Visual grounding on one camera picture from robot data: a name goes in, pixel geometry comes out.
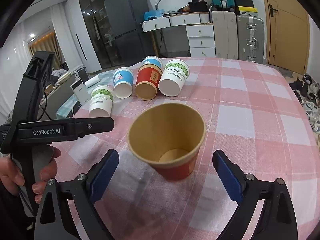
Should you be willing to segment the person's left hand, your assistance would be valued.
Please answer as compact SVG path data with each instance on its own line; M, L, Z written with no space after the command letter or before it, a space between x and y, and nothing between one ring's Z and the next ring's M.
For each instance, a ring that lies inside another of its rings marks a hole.
M61 155L61 151L58 148L49 146L53 150L53 156L47 166L45 166L39 173L41 180L36 182L33 186L33 192L36 194L35 202L40 204L44 189L49 179L55 178L57 174L56 158ZM13 195L18 195L18 186L24 185L24 178L16 166L16 164L9 158L1 158L1 182L4 187Z

